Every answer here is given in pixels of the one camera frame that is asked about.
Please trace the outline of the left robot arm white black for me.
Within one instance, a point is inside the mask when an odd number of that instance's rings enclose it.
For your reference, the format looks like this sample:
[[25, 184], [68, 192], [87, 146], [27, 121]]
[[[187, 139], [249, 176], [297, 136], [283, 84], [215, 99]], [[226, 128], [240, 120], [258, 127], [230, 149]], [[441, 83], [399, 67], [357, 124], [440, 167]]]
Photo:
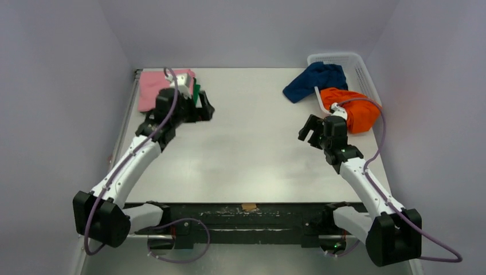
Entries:
[[93, 239], [112, 248], [120, 246], [129, 234], [150, 228], [156, 234], [169, 231], [167, 207], [146, 202], [126, 208], [128, 195], [149, 165], [175, 138], [183, 123], [211, 120], [215, 109], [205, 91], [197, 98], [176, 92], [159, 91], [155, 108], [146, 113], [135, 137], [108, 175], [89, 192], [79, 191], [73, 198], [76, 231], [85, 240]]

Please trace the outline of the pink t shirt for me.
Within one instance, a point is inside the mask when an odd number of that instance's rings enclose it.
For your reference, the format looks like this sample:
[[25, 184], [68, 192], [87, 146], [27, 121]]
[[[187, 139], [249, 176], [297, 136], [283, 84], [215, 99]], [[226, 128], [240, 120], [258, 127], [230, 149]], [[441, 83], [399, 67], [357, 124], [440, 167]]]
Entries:
[[155, 107], [159, 91], [168, 88], [170, 82], [162, 70], [143, 70], [139, 79], [138, 111], [147, 112]]

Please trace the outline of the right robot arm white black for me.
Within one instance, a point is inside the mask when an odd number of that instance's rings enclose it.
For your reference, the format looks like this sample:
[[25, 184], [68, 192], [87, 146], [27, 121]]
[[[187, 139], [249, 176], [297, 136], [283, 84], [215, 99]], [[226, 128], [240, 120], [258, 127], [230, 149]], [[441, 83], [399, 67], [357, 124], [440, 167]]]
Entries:
[[323, 151], [326, 162], [352, 187], [367, 210], [360, 213], [346, 202], [328, 204], [322, 217], [325, 231], [343, 229], [354, 235], [378, 267], [421, 256], [420, 214], [406, 209], [379, 183], [361, 151], [349, 144], [344, 118], [310, 115], [298, 139]]

